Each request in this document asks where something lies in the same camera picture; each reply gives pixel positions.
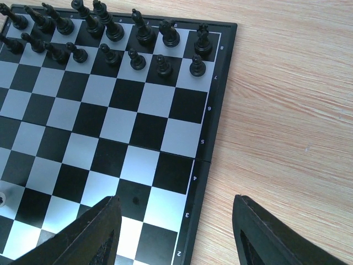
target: black object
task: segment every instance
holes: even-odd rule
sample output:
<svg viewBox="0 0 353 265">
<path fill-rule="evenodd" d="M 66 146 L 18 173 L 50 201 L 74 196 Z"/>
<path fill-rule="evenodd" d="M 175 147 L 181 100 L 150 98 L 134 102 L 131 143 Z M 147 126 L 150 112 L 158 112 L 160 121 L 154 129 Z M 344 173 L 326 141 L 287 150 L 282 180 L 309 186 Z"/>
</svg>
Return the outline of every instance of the black object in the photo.
<svg viewBox="0 0 353 265">
<path fill-rule="evenodd" d="M 0 41 L 5 43 L 7 49 L 13 54 L 21 54 L 24 50 L 23 44 L 18 40 L 12 40 L 6 38 L 2 33 L 0 33 Z"/>
<path fill-rule="evenodd" d="M 167 47 L 176 47 L 180 43 L 180 35 L 173 27 L 174 20 L 163 20 L 159 23 L 159 32 L 163 35 L 163 43 Z"/>
<path fill-rule="evenodd" d="M 67 43 L 66 48 L 72 52 L 72 57 L 76 62 L 86 62 L 88 54 L 84 49 L 78 49 L 74 43 Z"/>
<path fill-rule="evenodd" d="M 119 198 L 105 197 L 54 237 L 10 265 L 114 265 L 121 219 Z"/>
<path fill-rule="evenodd" d="M 27 14 L 29 14 L 32 20 L 37 25 L 37 28 L 41 30 L 43 33 L 48 33 L 54 27 L 54 23 L 51 18 L 45 17 L 37 11 L 34 11 L 29 6 L 24 6 L 24 10 Z"/>
<path fill-rule="evenodd" d="M 136 32 L 136 38 L 141 45 L 148 45 L 156 39 L 156 34 L 152 30 L 151 26 L 146 25 L 145 20 L 142 17 L 140 11 L 136 9 L 132 10 L 131 14 L 132 20 L 135 22 L 136 27 L 138 28 Z"/>
<path fill-rule="evenodd" d="M 137 53 L 135 49 L 129 49 L 130 65 L 135 70 L 142 70 L 146 66 L 146 59 Z"/>
<path fill-rule="evenodd" d="M 27 41 L 30 45 L 33 51 L 37 52 L 37 53 L 41 53 L 45 51 L 44 48 L 44 42 L 38 39 L 34 39 L 33 37 L 31 37 L 28 33 L 23 32 L 21 34 L 21 38 L 25 41 Z"/>
<path fill-rule="evenodd" d="M 58 63 L 65 63 L 68 60 L 68 52 L 55 48 L 51 43 L 44 43 L 44 48 L 51 53 L 51 57 Z"/>
<path fill-rule="evenodd" d="M 241 265 L 346 265 L 248 196 L 236 195 L 234 199 L 233 231 Z"/>
<path fill-rule="evenodd" d="M 104 32 L 104 25 L 91 16 L 90 10 L 84 6 L 83 0 L 73 0 L 71 7 L 76 9 L 79 16 L 86 20 L 88 33 L 95 39 L 100 38 Z"/>
<path fill-rule="evenodd" d="M 173 68 L 168 60 L 163 55 L 158 55 L 157 60 L 157 73 L 160 77 L 168 77 L 172 74 Z"/>
<path fill-rule="evenodd" d="M 4 3 L 0 3 L 0 13 L 7 15 L 12 20 L 12 25 L 17 29 L 25 29 L 28 26 L 28 20 L 23 15 L 17 15 Z"/>
<path fill-rule="evenodd" d="M 100 50 L 105 54 L 105 62 L 110 66 L 115 66 L 120 62 L 120 55 L 111 50 L 107 44 L 102 43 L 99 46 Z"/>
<path fill-rule="evenodd" d="M 200 77 L 203 76 L 206 72 L 206 65 L 202 61 L 200 55 L 196 54 L 192 57 L 192 63 L 190 64 L 190 73 L 193 76 Z"/>
<path fill-rule="evenodd" d="M 200 24 L 197 30 L 198 40 L 195 42 L 195 51 L 201 56 L 206 56 L 212 51 L 212 42 L 208 39 L 208 25 Z"/>
<path fill-rule="evenodd" d="M 45 13 L 55 20 L 56 28 L 59 33 L 62 35 L 70 35 L 73 32 L 75 25 L 70 18 L 62 18 L 60 13 L 55 11 L 54 7 L 49 4 L 42 3 L 42 6 L 44 7 Z"/>
<path fill-rule="evenodd" d="M 119 41 L 124 37 L 124 29 L 119 23 L 114 23 L 113 16 L 106 10 L 106 4 L 99 0 L 93 1 L 94 12 L 106 26 L 106 36 L 111 41 Z"/>
</svg>

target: black chess piece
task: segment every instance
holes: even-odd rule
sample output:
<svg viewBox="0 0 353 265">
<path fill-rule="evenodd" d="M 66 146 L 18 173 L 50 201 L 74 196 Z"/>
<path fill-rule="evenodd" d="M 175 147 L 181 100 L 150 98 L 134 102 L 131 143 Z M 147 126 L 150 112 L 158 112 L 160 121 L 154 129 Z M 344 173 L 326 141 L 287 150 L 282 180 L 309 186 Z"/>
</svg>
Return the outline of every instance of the black chess piece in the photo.
<svg viewBox="0 0 353 265">
<path fill-rule="evenodd" d="M 119 23 L 114 23 L 113 16 L 106 10 L 106 4 L 93 0 L 93 10 L 100 21 L 106 26 L 106 36 L 111 41 L 119 41 L 124 37 L 124 29 Z"/>
<path fill-rule="evenodd" d="M 65 50 L 55 48 L 51 43 L 44 43 L 44 48 L 50 52 L 54 61 L 57 61 L 60 64 L 68 61 L 69 54 Z"/>
<path fill-rule="evenodd" d="M 38 39 L 34 39 L 33 37 L 31 37 L 28 33 L 23 32 L 21 34 L 21 38 L 25 41 L 27 41 L 30 45 L 33 51 L 37 52 L 37 53 L 42 53 L 45 51 L 44 48 L 44 42 Z"/>
<path fill-rule="evenodd" d="M 200 55 L 195 54 L 192 57 L 192 63 L 190 64 L 190 73 L 193 76 L 200 77 L 203 76 L 206 72 L 206 65 L 202 61 L 202 58 Z"/>
<path fill-rule="evenodd" d="M 136 27 L 138 28 L 136 32 L 136 38 L 138 42 L 143 46 L 147 46 L 148 44 L 154 42 L 156 39 L 156 34 L 151 28 L 151 26 L 146 24 L 145 20 L 141 15 L 141 12 L 137 11 L 136 9 L 133 9 L 131 18 L 135 22 Z"/>
<path fill-rule="evenodd" d="M 120 55 L 116 51 L 111 50 L 107 44 L 102 43 L 99 48 L 104 53 L 105 62 L 108 65 L 115 66 L 120 62 Z"/>
<path fill-rule="evenodd" d="M 31 16 L 32 20 L 37 25 L 37 28 L 41 30 L 43 33 L 50 32 L 55 26 L 51 18 L 41 15 L 40 13 L 38 13 L 37 11 L 34 11 L 29 6 L 24 6 L 24 10 L 27 14 Z"/>
<path fill-rule="evenodd" d="M 7 15 L 12 20 L 12 25 L 16 29 L 25 29 L 28 26 L 28 20 L 23 15 L 17 15 L 4 3 L 0 3 L 0 13 Z"/>
<path fill-rule="evenodd" d="M 208 39 L 208 26 L 200 24 L 197 30 L 198 40 L 195 42 L 195 51 L 201 56 L 206 56 L 212 51 L 212 42 Z"/>
<path fill-rule="evenodd" d="M 60 13 L 55 11 L 54 7 L 49 4 L 42 3 L 42 6 L 44 7 L 45 13 L 55 20 L 56 29 L 59 33 L 62 35 L 70 35 L 73 32 L 75 25 L 70 18 L 62 18 Z"/>
<path fill-rule="evenodd" d="M 72 52 L 72 57 L 75 62 L 83 63 L 88 58 L 88 53 L 84 49 L 79 49 L 74 43 L 67 43 L 66 48 Z"/>
<path fill-rule="evenodd" d="M 176 47 L 180 43 L 180 35 L 173 27 L 175 21 L 163 20 L 159 23 L 159 32 L 163 35 L 163 43 L 167 47 Z"/>
<path fill-rule="evenodd" d="M 87 22 L 87 31 L 95 39 L 101 38 L 104 32 L 104 25 L 90 14 L 89 8 L 85 7 L 83 0 L 73 0 L 71 7 L 78 11 L 81 18 Z"/>
<path fill-rule="evenodd" d="M 142 70 L 146 66 L 146 59 L 137 53 L 135 49 L 129 49 L 128 55 L 131 59 L 130 65 L 135 70 Z"/>
<path fill-rule="evenodd" d="M 13 54 L 21 54 L 24 50 L 23 44 L 18 40 L 12 40 L 6 38 L 2 33 L 0 33 L 0 41 L 5 43 L 7 49 Z"/>
<path fill-rule="evenodd" d="M 157 73 L 160 77 L 166 78 L 173 72 L 172 65 L 163 55 L 157 55 Z"/>
</svg>

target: chessboard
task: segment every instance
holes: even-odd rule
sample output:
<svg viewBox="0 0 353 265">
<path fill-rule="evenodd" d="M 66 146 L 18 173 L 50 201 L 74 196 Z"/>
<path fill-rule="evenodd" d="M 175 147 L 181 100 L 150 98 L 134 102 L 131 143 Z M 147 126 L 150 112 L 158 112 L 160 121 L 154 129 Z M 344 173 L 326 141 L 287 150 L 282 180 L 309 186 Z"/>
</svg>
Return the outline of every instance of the chessboard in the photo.
<svg viewBox="0 0 353 265">
<path fill-rule="evenodd" d="M 115 264 L 190 264 L 237 25 L 93 3 L 0 4 L 0 264 L 115 194 Z"/>
</svg>

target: wood grain surface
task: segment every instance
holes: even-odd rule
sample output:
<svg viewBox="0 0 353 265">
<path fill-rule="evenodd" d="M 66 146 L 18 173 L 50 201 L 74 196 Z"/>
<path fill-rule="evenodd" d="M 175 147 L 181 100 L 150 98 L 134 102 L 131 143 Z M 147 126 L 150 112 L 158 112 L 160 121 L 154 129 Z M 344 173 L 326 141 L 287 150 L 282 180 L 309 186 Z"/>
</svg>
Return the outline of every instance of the wood grain surface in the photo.
<svg viewBox="0 0 353 265">
<path fill-rule="evenodd" d="M 69 8 L 71 1 L 47 2 Z M 6 1 L 12 3 L 41 2 Z M 353 264 L 353 3 L 105 3 L 112 12 L 238 23 L 192 264 L 239 264 L 236 194 Z"/>
</svg>

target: chess piece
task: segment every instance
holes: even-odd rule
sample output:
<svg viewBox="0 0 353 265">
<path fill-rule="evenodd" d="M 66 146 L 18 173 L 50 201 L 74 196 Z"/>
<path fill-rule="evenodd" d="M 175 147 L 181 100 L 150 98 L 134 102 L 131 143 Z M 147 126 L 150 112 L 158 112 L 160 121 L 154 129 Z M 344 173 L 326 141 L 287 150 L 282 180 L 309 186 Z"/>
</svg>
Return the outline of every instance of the chess piece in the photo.
<svg viewBox="0 0 353 265">
<path fill-rule="evenodd" d="M 62 18 L 60 13 L 55 11 L 54 7 L 49 4 L 42 3 L 42 6 L 44 7 L 45 13 L 55 20 L 56 29 L 59 33 L 62 35 L 70 35 L 73 32 L 75 25 L 70 18 Z"/>
<path fill-rule="evenodd" d="M 197 30 L 198 40 L 195 42 L 195 51 L 201 56 L 206 56 L 212 51 L 212 42 L 208 39 L 208 26 L 200 24 Z"/>
<path fill-rule="evenodd" d="M 23 15 L 17 15 L 4 3 L 0 3 L 0 13 L 7 15 L 12 20 L 12 25 L 16 29 L 25 29 L 28 26 L 28 20 Z"/>
<path fill-rule="evenodd" d="M 7 49 L 13 54 L 21 54 L 24 50 L 23 44 L 18 40 L 12 40 L 6 38 L 2 33 L 0 33 L 0 41 L 5 43 Z"/>
<path fill-rule="evenodd" d="M 31 19 L 34 21 L 37 28 L 41 30 L 43 33 L 48 33 L 53 29 L 54 23 L 51 18 L 41 15 L 40 13 L 38 13 L 37 11 L 34 11 L 29 6 L 24 6 L 24 10 L 27 14 L 31 16 Z"/>
<path fill-rule="evenodd" d="M 78 49 L 74 43 L 67 43 L 66 48 L 72 52 L 72 57 L 75 62 L 83 63 L 86 62 L 88 54 L 84 49 Z"/>
<path fill-rule="evenodd" d="M 180 35 L 173 27 L 175 21 L 163 20 L 159 23 L 159 32 L 163 35 L 163 43 L 167 47 L 176 47 L 180 43 Z"/>
<path fill-rule="evenodd" d="M 135 70 L 142 70 L 146 66 L 146 59 L 137 53 L 135 49 L 129 49 L 130 65 Z"/>
<path fill-rule="evenodd" d="M 78 11 L 81 18 L 87 22 L 87 32 L 95 39 L 101 38 L 104 32 L 104 25 L 90 14 L 89 8 L 85 7 L 83 0 L 73 0 L 71 7 Z"/>
<path fill-rule="evenodd" d="M 193 76 L 200 77 L 203 76 L 206 72 L 206 65 L 202 61 L 202 58 L 200 55 L 195 54 L 192 57 L 192 63 L 190 64 L 190 73 Z"/>
<path fill-rule="evenodd" d="M 111 41 L 119 41 L 124 37 L 124 29 L 119 23 L 114 23 L 113 16 L 106 10 L 106 4 L 99 0 L 93 1 L 93 10 L 100 21 L 106 26 L 106 36 Z"/>
<path fill-rule="evenodd" d="M 141 45 L 148 45 L 155 41 L 156 34 L 151 26 L 146 25 L 145 20 L 143 19 L 141 12 L 136 9 L 132 10 L 131 15 L 132 20 L 135 22 L 136 27 L 138 28 L 136 33 L 136 38 Z"/>
<path fill-rule="evenodd" d="M 34 39 L 28 33 L 23 32 L 21 34 L 21 39 L 27 41 L 31 45 L 31 48 L 34 52 L 40 54 L 45 51 L 44 42 L 38 39 Z"/>
</svg>

